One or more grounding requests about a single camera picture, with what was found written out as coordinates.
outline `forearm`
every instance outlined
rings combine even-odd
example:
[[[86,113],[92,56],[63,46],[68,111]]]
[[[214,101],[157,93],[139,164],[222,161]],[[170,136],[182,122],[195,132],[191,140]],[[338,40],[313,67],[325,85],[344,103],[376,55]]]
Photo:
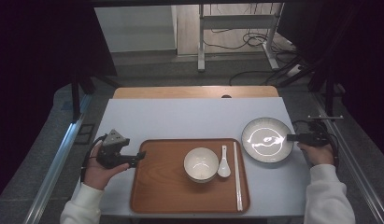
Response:
[[[317,165],[311,168],[310,173],[305,224],[355,223],[354,212],[346,197],[347,187],[338,180],[334,166]]]
[[[98,205],[103,193],[102,190],[93,189],[81,184],[80,191],[76,198],[66,203],[61,213],[61,223],[99,223],[101,211]]]

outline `spoon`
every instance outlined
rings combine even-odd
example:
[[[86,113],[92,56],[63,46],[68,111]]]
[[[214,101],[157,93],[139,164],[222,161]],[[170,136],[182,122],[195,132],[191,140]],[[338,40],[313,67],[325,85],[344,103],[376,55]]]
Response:
[[[227,146],[221,146],[221,161],[219,164],[218,175],[227,177],[230,175],[230,167],[226,159]]]

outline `person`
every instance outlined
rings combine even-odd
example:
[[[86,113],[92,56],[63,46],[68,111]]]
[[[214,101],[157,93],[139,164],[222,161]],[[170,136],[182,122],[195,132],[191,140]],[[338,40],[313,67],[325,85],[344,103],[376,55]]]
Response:
[[[99,202],[105,186],[113,175],[128,169],[128,164],[110,170],[102,167],[94,158],[101,145],[98,143],[92,150],[84,183],[81,183],[78,195],[66,203],[61,214],[62,224],[99,223]],[[311,183],[306,189],[304,224],[355,223],[354,212],[346,197],[347,187],[336,175],[331,146],[311,147],[298,143],[298,147],[307,153],[314,165],[310,169]]]

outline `tray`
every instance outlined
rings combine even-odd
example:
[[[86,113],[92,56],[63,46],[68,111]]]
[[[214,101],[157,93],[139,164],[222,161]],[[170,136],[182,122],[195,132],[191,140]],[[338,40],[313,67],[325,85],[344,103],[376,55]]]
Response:
[[[235,194],[235,156],[237,158],[243,211],[237,211]],[[191,181],[183,168],[186,154],[196,147],[207,147],[221,159],[221,146],[227,146],[227,161],[231,175],[216,175],[211,181],[199,184]],[[165,139],[148,140],[140,151],[146,157],[135,170],[130,206],[136,213],[242,213],[249,209],[249,189],[240,144],[231,138],[223,139]]]

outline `chopsticks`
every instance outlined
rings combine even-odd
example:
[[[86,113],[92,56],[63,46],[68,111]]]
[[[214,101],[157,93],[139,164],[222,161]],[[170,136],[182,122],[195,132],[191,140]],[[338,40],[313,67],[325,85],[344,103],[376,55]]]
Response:
[[[235,194],[237,196],[237,211],[242,211],[241,187],[240,187],[240,173],[238,170],[237,158],[237,143],[233,142],[233,149],[235,150]]]

